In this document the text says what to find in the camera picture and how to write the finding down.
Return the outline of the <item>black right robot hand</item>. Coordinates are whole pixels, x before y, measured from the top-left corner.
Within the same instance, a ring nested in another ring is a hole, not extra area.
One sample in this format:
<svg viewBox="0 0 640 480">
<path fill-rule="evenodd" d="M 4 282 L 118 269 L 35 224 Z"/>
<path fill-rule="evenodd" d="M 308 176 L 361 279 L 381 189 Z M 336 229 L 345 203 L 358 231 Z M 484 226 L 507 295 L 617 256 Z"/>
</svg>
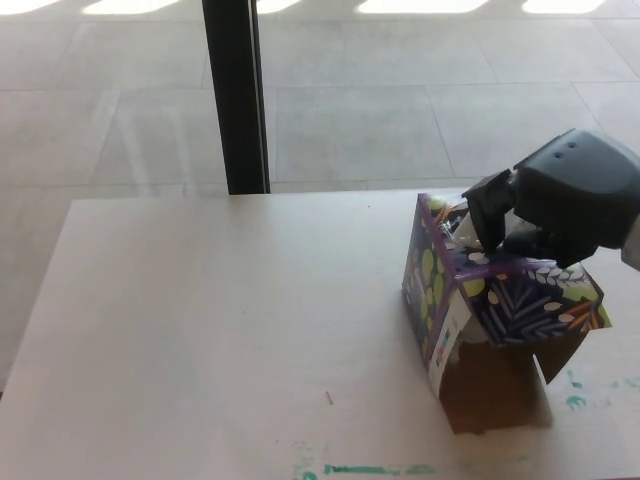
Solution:
<svg viewBox="0 0 640 480">
<path fill-rule="evenodd" d="M 603 133 L 570 129 L 462 196 L 487 253 L 565 268 L 603 247 L 639 267 L 639 156 Z"/>
</svg>

